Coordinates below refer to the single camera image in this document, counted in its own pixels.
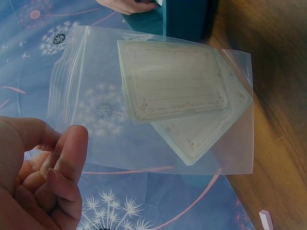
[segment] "stationery paper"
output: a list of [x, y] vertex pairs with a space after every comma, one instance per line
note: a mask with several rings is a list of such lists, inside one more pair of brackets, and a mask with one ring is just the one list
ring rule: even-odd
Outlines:
[[226, 86], [229, 110], [179, 118], [152, 125], [186, 165], [195, 164], [252, 103], [252, 98], [233, 71], [217, 54]]
[[213, 49], [118, 41], [128, 111], [135, 124], [225, 109], [227, 97]]

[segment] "white object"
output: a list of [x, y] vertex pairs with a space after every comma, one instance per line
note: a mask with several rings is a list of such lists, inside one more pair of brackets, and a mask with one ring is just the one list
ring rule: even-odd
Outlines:
[[162, 6], [163, 0], [157, 0], [157, 3], [158, 3], [160, 6]]
[[267, 210], [261, 210], [259, 212], [259, 215], [260, 215], [260, 219], [263, 225], [263, 229], [273, 230], [274, 228], [273, 228], [273, 223], [272, 223], [270, 212]]
[[118, 41], [135, 124], [225, 109], [219, 68], [208, 46]]

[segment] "wooden surface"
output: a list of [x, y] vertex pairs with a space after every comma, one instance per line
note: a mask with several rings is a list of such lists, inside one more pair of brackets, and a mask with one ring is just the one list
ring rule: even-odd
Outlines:
[[209, 44], [252, 54], [252, 175], [228, 179], [257, 230], [307, 230], [307, 1], [219, 0]]

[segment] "dandelion print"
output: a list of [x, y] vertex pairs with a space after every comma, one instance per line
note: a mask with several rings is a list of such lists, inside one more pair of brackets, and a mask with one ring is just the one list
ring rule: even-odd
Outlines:
[[132, 198], [121, 201], [112, 190], [86, 197], [78, 230], [150, 230], [152, 224], [141, 216], [141, 204]]
[[90, 136], [113, 138], [121, 135], [127, 120], [124, 96], [114, 85], [100, 84], [88, 89], [79, 102], [75, 117]]
[[42, 55], [54, 55], [65, 49], [67, 39], [74, 26], [79, 25], [78, 22], [64, 22], [54, 28], [51, 28], [47, 34], [42, 37], [40, 49]]
[[47, 15], [52, 9], [49, 0], [31, 0], [17, 13], [20, 25], [25, 27], [43, 26], [45, 20], [42, 15]]

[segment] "resealable plastic bag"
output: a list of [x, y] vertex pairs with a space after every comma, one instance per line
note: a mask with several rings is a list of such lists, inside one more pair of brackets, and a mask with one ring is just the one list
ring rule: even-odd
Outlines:
[[[227, 68], [220, 66], [221, 72], [229, 73], [228, 77], [239, 81], [251, 100], [231, 122], [221, 119], [218, 141], [195, 164], [187, 166], [170, 147], [170, 142], [160, 135], [161, 130], [156, 129], [155, 124], [134, 125], [129, 120], [118, 40], [205, 46], [133, 31], [75, 27], [72, 39], [56, 62], [50, 80], [47, 122], [51, 127], [64, 132], [70, 125], [86, 126], [89, 131], [88, 163], [175, 174], [252, 173], [254, 111], [250, 54], [218, 50], [219, 58], [227, 64]], [[102, 109], [107, 109], [103, 116]]]

